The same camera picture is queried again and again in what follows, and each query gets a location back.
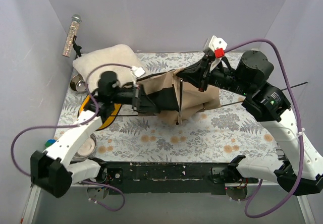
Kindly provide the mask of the beige pet tent fabric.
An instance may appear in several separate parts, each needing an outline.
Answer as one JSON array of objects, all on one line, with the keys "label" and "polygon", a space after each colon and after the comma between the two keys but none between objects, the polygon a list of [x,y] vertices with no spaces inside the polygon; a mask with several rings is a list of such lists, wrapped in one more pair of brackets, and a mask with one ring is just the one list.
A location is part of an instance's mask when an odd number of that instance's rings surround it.
[{"label": "beige pet tent fabric", "polygon": [[209,86],[200,92],[176,76],[181,69],[151,74],[138,80],[145,93],[159,108],[156,115],[169,125],[181,124],[196,113],[221,107],[220,89]]}]

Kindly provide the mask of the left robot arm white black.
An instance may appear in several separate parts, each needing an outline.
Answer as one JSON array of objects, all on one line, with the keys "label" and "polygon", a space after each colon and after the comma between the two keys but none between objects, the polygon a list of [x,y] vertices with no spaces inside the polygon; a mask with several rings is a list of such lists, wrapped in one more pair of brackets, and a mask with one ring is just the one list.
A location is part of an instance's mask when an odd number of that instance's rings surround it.
[{"label": "left robot arm white black", "polygon": [[62,137],[44,152],[31,155],[31,182],[56,198],[66,194],[72,184],[92,179],[101,184],[107,179],[107,164],[98,158],[72,163],[80,147],[100,128],[115,110],[115,104],[131,105],[141,114],[159,113],[160,110],[146,95],[142,85],[119,87],[117,74],[106,71],[98,81],[98,94],[86,104],[76,122]]}]

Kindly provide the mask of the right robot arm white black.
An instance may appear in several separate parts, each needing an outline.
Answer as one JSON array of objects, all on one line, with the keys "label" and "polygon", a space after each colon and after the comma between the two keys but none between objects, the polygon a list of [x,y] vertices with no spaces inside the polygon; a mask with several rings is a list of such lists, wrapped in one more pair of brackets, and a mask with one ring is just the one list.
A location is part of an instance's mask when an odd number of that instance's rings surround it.
[{"label": "right robot arm white black", "polygon": [[301,134],[288,98],[267,81],[273,70],[273,64],[263,53],[249,50],[242,54],[235,69],[221,66],[217,59],[204,55],[180,71],[178,77],[200,91],[215,86],[243,95],[242,106],[277,143],[278,158],[274,162],[239,155],[213,176],[217,182],[256,178],[278,183],[295,196],[317,194],[322,191],[322,156]]}]

